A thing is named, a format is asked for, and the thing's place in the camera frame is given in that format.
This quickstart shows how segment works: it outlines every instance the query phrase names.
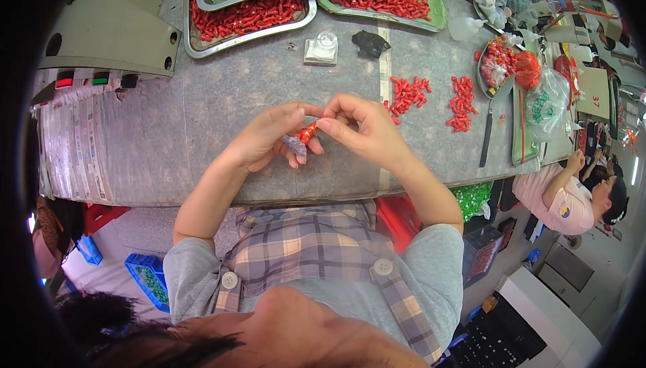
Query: gray stone table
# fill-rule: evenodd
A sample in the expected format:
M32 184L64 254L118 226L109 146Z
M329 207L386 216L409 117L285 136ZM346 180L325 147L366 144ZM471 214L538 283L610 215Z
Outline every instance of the gray stone table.
M475 16L469 2L445 1L449 19ZM159 16L182 29L182 0L165 0ZM427 94L428 103L403 115L399 130L436 176L448 186L457 186L521 173L510 161L509 99L493 103L489 159L486 167L478 166L489 101L477 88L473 52L483 49L492 34L483 29L472 40L456 42L448 31L427 33L394 24L379 26L389 27L391 74L430 80L433 92ZM333 16L319 8L314 20L302 29L251 41L203 60L188 57L180 46L173 78L141 81L123 102L114 93L95 97L91 104L96 114L96 156L107 198L94 202L181 204L211 161L248 121L271 105L301 100L324 107L338 92L380 100L379 61L360 59L351 42L351 36L361 30L377 33L377 22ZM305 39L321 31L332 31L338 37L335 67L303 65ZM289 42L299 48L287 50ZM473 105L480 115L472 117L468 133L452 133L445 125L454 115L448 108L455 96L452 75L473 79ZM502 125L496 122L500 114L508 117ZM276 157L267 168L247 179L235 204L303 204L402 191L388 172L351 154L324 134L320 137L324 155L311 156L298 170ZM50 158L56 157L52 154L57 147L61 151L65 143L50 145ZM65 176L73 174L66 168L73 165L63 162L61 166L59 162L56 167L48 166L56 169L50 170L53 192L73 198L65 188ZM537 162L525 164L522 172L537 167Z

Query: red plastic bag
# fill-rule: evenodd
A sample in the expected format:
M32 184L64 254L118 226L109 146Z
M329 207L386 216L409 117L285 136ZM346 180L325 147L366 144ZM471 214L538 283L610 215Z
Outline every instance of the red plastic bag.
M536 54L522 51L516 54L516 82L525 89L534 89L541 78L541 66Z

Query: gray machine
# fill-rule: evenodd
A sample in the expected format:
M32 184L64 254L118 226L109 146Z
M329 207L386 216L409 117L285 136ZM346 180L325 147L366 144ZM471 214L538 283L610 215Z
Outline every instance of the gray machine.
M48 36L33 104L83 79L95 86L173 75L181 31L157 17L163 0L67 0Z

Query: white button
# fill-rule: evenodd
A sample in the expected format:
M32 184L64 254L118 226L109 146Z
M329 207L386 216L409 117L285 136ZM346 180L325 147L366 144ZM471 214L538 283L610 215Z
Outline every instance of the white button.
M391 260L379 259L375 262L375 272L379 275L389 275L393 271Z
M222 286L226 289L234 289L238 285L238 275L233 271L226 272L222 275Z

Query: black tool handle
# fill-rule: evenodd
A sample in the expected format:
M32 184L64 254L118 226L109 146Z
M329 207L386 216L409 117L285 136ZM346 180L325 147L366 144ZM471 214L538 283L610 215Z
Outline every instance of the black tool handle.
M480 167L484 168L487 164L487 152L489 152L489 139L491 138L491 124L494 122L494 114L489 111L487 116L487 126L484 127L484 143L482 144L482 154L480 156Z

